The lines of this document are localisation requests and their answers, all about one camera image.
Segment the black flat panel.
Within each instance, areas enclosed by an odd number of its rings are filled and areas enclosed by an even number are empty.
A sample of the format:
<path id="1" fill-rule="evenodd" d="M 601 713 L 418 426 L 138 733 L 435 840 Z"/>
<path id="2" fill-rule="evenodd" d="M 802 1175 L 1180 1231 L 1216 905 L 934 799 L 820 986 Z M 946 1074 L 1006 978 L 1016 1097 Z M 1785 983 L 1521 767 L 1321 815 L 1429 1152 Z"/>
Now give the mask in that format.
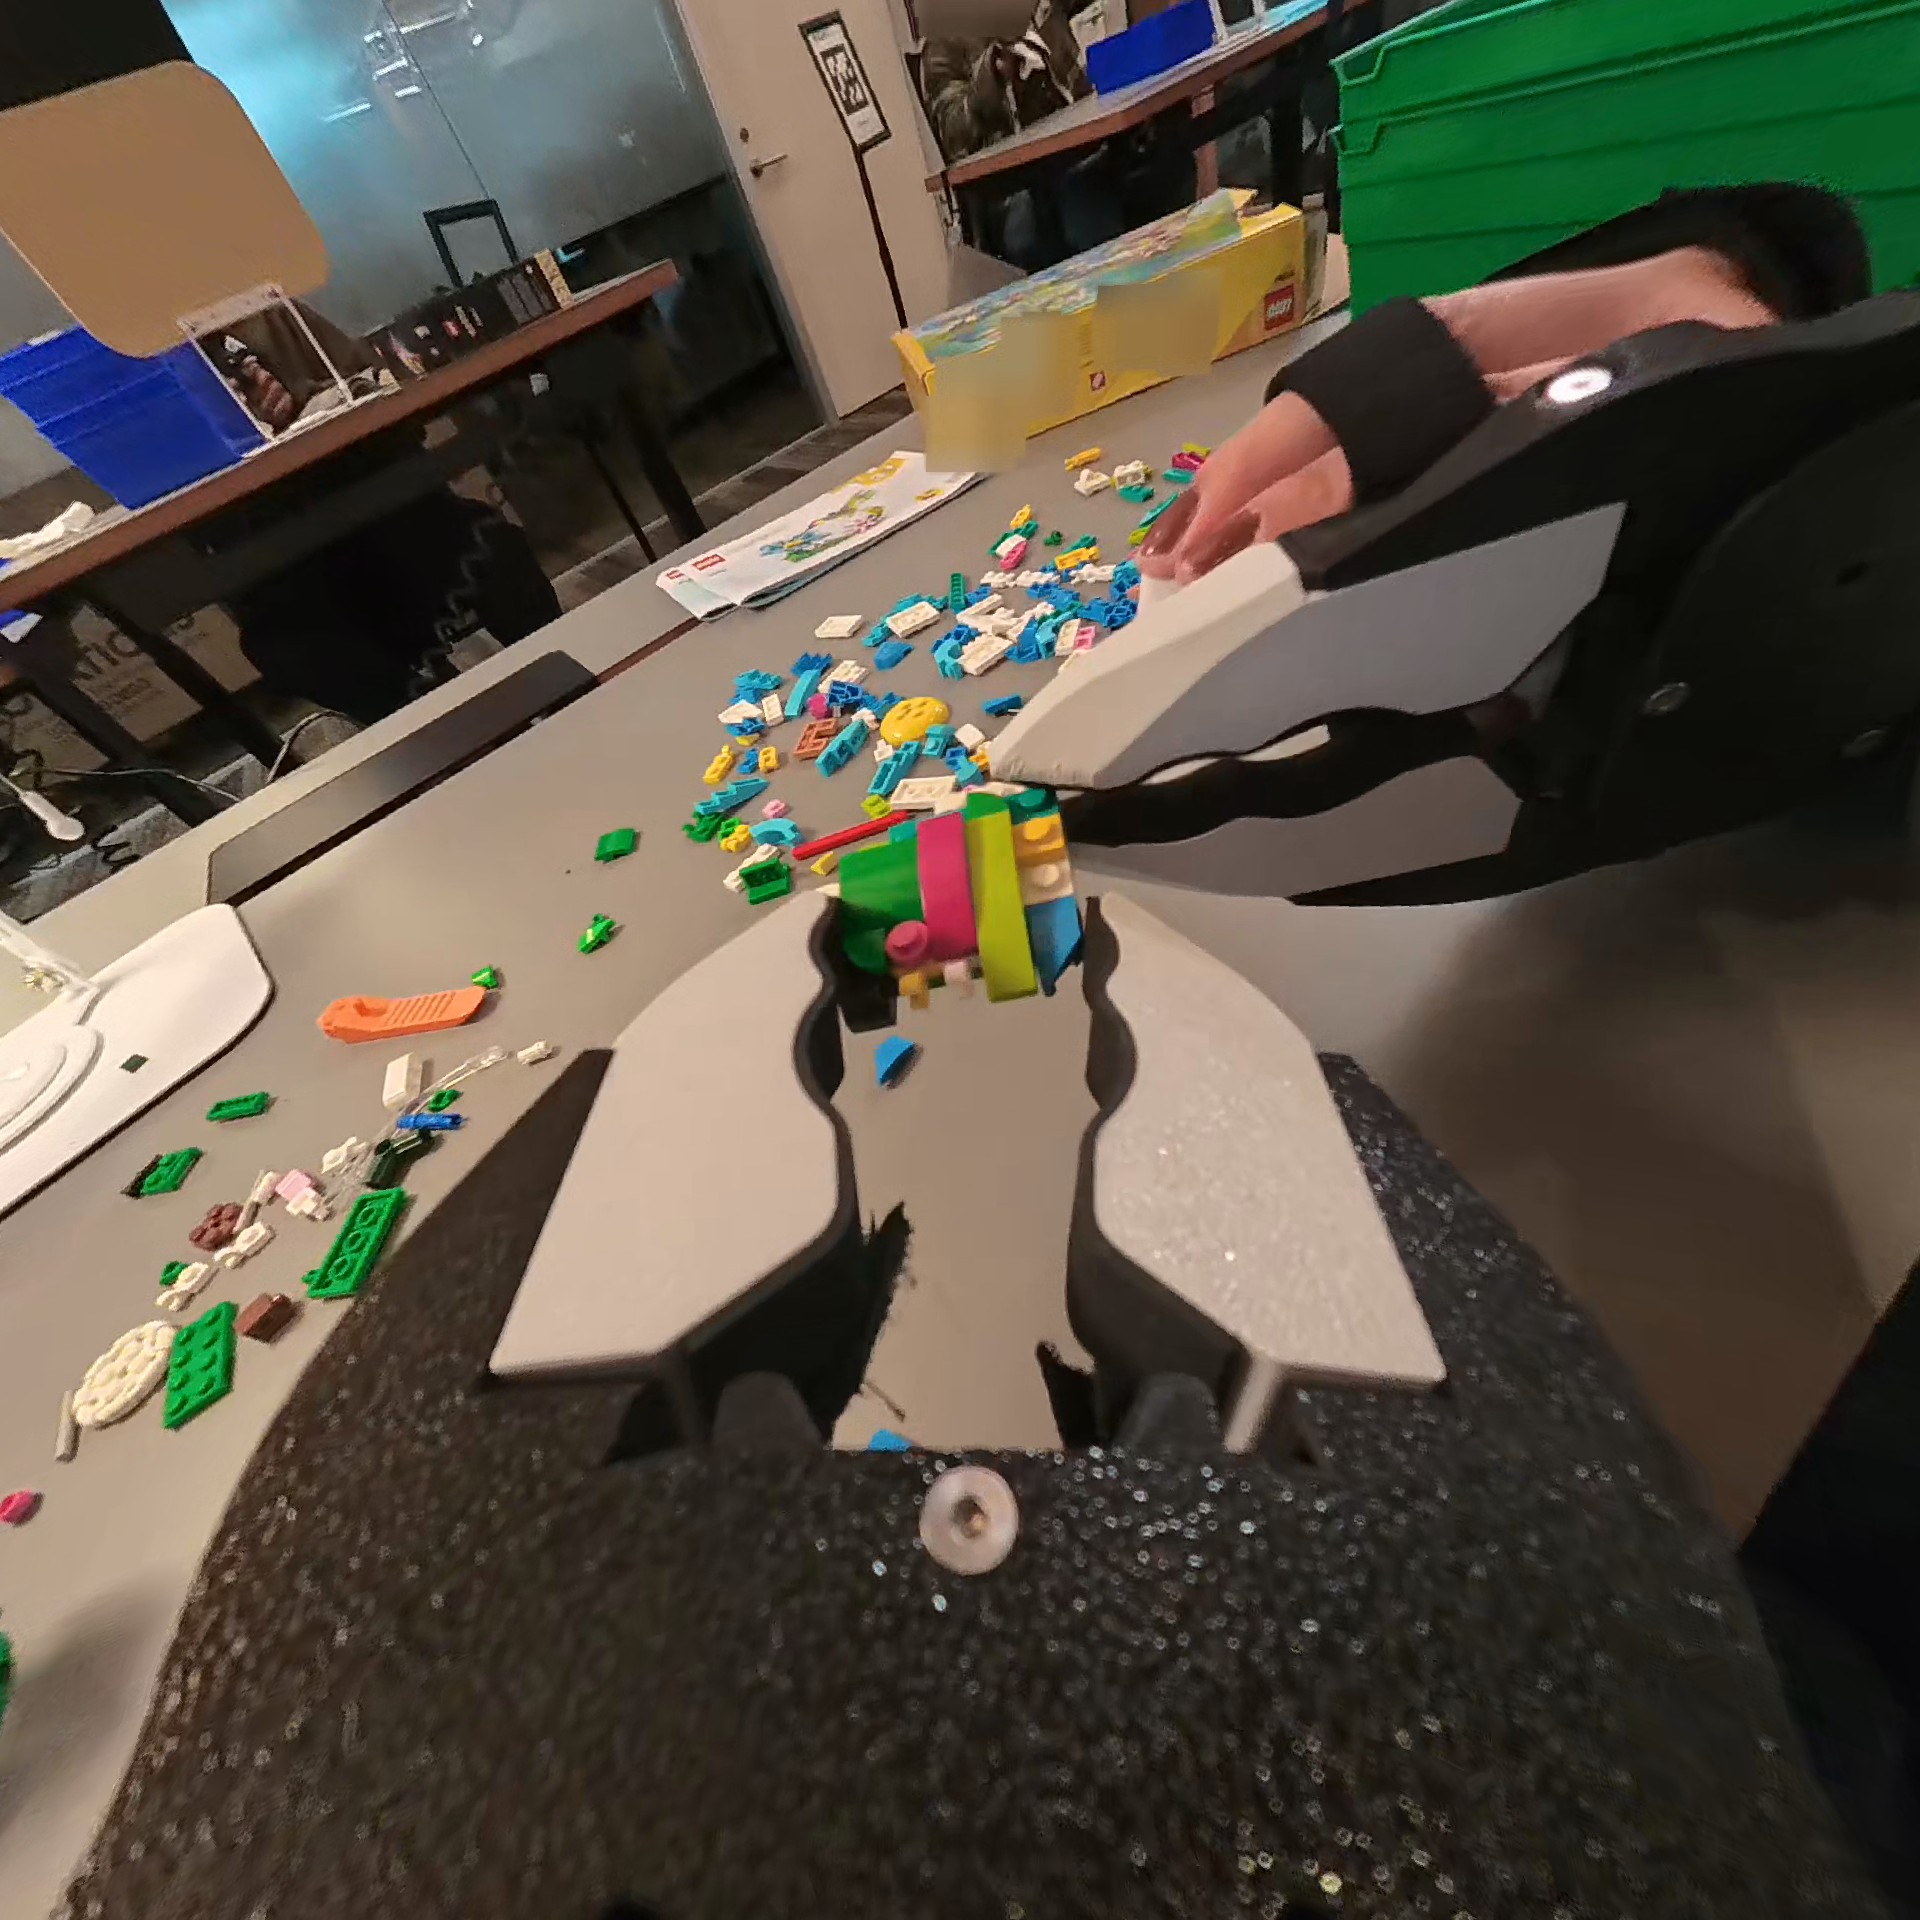
<path id="1" fill-rule="evenodd" d="M 516 666 L 216 849 L 206 905 L 242 905 L 266 893 L 592 690 L 597 676 L 563 651 Z"/>

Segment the wood-edged side table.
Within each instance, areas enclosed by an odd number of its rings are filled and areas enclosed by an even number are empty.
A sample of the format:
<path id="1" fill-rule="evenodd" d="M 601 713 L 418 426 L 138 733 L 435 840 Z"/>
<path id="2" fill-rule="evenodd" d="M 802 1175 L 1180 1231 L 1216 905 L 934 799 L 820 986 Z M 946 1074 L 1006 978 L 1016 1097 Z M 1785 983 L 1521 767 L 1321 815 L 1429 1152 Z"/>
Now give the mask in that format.
<path id="1" fill-rule="evenodd" d="M 701 541 L 704 517 L 650 417 L 635 372 L 610 344 L 634 332 L 638 314 L 677 281 L 678 269 L 667 259 L 604 281 L 442 369 L 269 442 L 235 467 L 142 511 L 106 515 L 41 560 L 6 568 L 5 612 L 38 617 L 38 627 L 5 641 L 6 672 L 82 733 L 109 769 L 142 781 L 178 819 L 203 824 L 211 805 L 187 779 L 165 771 L 76 684 L 58 648 L 58 621 L 68 621 L 78 608 L 99 610 L 242 753 L 275 769 L 282 737 L 165 633 L 444 477 L 491 463 L 508 444 L 502 428 L 491 426 L 474 447 L 448 440 L 427 449 L 426 426 L 533 372 L 547 378 L 549 399 L 564 409 L 608 409 L 678 540 Z"/>

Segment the small blue storage bin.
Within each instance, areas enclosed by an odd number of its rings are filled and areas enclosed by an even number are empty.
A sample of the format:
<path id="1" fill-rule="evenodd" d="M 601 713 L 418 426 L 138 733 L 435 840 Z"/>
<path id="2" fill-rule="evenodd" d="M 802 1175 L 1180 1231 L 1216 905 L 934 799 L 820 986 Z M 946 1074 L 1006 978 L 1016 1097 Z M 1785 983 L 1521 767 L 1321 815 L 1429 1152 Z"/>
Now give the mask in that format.
<path id="1" fill-rule="evenodd" d="M 1157 80 L 1180 64 L 1209 52 L 1219 42 L 1216 5 L 1155 5 L 1136 24 L 1105 33 L 1086 49 L 1086 72 L 1094 97 Z"/>

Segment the white round brick plate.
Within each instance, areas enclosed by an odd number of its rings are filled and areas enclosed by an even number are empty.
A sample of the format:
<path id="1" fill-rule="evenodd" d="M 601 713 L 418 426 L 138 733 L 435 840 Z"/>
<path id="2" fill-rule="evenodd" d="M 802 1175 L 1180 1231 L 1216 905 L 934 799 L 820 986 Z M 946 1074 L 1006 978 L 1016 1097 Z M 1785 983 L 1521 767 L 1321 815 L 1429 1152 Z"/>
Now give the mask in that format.
<path id="1" fill-rule="evenodd" d="M 118 1335 L 84 1371 L 70 1396 L 78 1429 L 99 1432 L 123 1423 L 165 1383 L 176 1327 L 153 1319 Z"/>

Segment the colourful assembled brick model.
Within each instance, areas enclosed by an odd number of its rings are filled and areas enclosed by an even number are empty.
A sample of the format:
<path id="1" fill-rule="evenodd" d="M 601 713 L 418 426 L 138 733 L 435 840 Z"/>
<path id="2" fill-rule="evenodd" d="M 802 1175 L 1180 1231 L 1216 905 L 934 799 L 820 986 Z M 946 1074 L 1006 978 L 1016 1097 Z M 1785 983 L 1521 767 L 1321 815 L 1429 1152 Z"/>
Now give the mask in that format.
<path id="1" fill-rule="evenodd" d="M 1084 957 L 1064 808 L 1034 785 L 976 785 L 794 849 L 835 890 L 837 1011 L 881 1033 L 939 995 L 1049 997 Z"/>

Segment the pile of loose toy bricks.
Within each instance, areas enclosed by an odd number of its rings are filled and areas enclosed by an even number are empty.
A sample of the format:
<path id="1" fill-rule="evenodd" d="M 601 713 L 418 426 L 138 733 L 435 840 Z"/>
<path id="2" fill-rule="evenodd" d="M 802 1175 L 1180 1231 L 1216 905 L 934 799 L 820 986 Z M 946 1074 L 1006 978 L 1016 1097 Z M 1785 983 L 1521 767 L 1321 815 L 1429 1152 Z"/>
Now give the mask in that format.
<path id="1" fill-rule="evenodd" d="M 1209 450 L 1181 444 L 1155 467 L 1065 459 L 1072 497 L 1115 498 L 1124 536 L 1074 530 L 1019 507 L 980 548 L 873 612 L 828 612 L 788 666 L 747 666 L 721 709 L 722 751 L 681 833 L 737 860 L 725 884 L 776 896 L 776 868 L 829 875 L 856 847 L 905 836 L 923 816 L 988 788 L 989 731 L 1024 706 L 998 672 L 1070 667 L 1138 610 L 1136 553 Z"/>

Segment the person's right hand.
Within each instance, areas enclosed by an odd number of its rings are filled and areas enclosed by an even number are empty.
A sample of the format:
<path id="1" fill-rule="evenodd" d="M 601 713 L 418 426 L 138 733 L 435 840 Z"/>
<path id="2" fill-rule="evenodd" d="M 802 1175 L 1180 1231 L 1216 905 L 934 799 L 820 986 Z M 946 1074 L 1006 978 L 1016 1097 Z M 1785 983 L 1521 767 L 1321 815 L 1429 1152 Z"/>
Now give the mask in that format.
<path id="1" fill-rule="evenodd" d="M 1499 403 L 1634 335 L 1760 330 L 1784 319 L 1710 248 L 1499 280 L 1377 312 L 1284 369 L 1142 538 L 1146 581 L 1190 585 L 1254 541 L 1340 517 L 1424 474 Z"/>

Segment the long green brick plate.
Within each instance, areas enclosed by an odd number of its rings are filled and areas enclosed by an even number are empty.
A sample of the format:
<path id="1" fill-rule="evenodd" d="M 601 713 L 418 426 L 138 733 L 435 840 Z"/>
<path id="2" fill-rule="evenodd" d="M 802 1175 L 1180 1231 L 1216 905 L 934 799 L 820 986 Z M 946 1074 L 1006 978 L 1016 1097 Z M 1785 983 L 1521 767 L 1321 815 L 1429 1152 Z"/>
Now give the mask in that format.
<path id="1" fill-rule="evenodd" d="M 317 1303 L 355 1296 L 377 1268 L 408 1207 L 410 1194 L 401 1186 L 362 1192 L 321 1265 L 305 1274 L 305 1296 Z"/>

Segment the closed instruction booklet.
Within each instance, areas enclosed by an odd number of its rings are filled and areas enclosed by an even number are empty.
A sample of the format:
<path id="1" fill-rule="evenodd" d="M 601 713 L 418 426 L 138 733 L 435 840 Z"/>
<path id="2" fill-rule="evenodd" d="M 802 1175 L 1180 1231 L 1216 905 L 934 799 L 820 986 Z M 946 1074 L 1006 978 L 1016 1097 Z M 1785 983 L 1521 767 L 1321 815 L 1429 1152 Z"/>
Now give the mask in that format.
<path id="1" fill-rule="evenodd" d="M 742 538 L 664 565 L 653 585 L 694 620 L 769 608 L 980 477 L 979 471 L 932 471 L 920 450 L 897 450 Z"/>

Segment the orange brick separator tool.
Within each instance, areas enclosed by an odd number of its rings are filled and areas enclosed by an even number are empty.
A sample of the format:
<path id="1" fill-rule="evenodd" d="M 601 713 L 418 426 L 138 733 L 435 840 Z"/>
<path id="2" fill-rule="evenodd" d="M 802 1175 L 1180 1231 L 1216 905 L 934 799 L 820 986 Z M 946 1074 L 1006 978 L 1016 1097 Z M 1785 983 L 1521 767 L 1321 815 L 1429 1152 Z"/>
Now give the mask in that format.
<path id="1" fill-rule="evenodd" d="M 408 997 L 348 995 L 321 1009 L 317 1029 L 344 1044 L 408 1041 L 468 1025 L 486 1001 L 480 983 Z"/>

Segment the blue plastic bin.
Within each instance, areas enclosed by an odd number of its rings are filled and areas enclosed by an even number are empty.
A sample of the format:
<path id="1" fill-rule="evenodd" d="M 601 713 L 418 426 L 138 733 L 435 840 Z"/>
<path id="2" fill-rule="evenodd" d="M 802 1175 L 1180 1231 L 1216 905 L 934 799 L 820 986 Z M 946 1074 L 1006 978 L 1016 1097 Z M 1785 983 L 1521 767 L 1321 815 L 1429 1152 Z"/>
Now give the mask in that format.
<path id="1" fill-rule="evenodd" d="M 142 511 L 266 440 L 194 344 L 131 357 L 67 327 L 3 354 L 3 395 L 115 503 Z"/>

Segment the printed tag sign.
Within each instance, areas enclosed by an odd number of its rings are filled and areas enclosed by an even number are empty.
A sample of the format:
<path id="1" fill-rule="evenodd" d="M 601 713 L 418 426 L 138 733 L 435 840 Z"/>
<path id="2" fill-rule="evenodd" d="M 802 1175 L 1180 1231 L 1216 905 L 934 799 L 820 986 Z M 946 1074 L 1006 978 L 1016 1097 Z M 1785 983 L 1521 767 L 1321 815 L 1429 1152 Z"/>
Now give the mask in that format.
<path id="1" fill-rule="evenodd" d="M 800 37 L 813 63 L 832 109 L 849 137 L 853 156 L 861 159 L 891 137 L 881 97 L 853 43 L 840 12 L 804 18 Z"/>

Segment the white book stand brown board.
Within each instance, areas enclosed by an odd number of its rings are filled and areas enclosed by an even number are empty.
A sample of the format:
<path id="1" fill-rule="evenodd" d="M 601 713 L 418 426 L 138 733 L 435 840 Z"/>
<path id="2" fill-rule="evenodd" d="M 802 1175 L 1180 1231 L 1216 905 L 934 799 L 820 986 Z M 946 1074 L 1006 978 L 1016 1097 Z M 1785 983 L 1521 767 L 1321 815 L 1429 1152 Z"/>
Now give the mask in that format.
<path id="1" fill-rule="evenodd" d="M 153 361 L 248 300 L 322 287 L 321 228 L 229 87 L 153 64 L 5 109 L 5 237 L 101 346 Z M 56 983 L 5 1033 L 3 1211 L 238 1043 L 272 999 L 238 915 L 202 905 L 84 969 L 5 920 Z"/>

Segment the cardboard box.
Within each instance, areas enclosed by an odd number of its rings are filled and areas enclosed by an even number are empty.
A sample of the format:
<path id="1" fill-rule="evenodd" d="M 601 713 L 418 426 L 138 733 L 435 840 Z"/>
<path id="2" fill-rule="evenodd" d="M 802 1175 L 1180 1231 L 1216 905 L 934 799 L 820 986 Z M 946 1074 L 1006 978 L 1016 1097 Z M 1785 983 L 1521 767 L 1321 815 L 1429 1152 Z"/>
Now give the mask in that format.
<path id="1" fill-rule="evenodd" d="M 76 645 L 76 687 L 138 739 L 156 739 L 202 709 L 194 695 L 173 684 L 106 616 L 78 608 L 68 632 Z M 194 612 L 168 628 L 165 637 L 229 692 L 256 684 L 256 669 L 227 608 Z"/>

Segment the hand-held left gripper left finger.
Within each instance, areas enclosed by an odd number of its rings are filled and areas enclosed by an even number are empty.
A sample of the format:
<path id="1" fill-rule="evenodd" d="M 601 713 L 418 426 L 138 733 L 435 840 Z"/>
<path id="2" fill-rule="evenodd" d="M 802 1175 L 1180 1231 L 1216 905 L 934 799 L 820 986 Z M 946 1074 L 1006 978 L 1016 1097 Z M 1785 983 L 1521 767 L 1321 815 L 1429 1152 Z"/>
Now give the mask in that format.
<path id="1" fill-rule="evenodd" d="M 913 1237 L 835 1106 L 840 930 L 837 893 L 792 896 L 618 1036 L 489 1386 L 629 1388 L 614 1457 L 837 1451 Z"/>

